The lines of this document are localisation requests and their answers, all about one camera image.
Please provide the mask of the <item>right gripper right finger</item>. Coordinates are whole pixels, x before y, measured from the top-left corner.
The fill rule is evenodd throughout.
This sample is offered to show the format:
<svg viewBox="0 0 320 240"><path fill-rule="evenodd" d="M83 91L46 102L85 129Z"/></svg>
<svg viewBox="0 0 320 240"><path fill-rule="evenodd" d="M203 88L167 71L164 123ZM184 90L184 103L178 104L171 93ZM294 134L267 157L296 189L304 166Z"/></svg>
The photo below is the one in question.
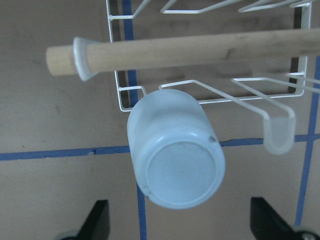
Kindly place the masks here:
<svg viewBox="0 0 320 240"><path fill-rule="evenodd" d="M263 197L250 199L250 230L256 240L298 240L297 233Z"/></svg>

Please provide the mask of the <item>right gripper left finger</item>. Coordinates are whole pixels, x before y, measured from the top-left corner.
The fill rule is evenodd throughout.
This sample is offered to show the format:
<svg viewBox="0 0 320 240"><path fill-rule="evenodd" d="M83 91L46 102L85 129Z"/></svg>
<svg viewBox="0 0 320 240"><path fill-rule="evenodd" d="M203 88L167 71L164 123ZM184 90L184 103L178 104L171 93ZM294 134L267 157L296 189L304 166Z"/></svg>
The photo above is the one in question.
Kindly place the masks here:
<svg viewBox="0 0 320 240"><path fill-rule="evenodd" d="M77 234L78 240L107 240L110 235L109 201L97 200Z"/></svg>

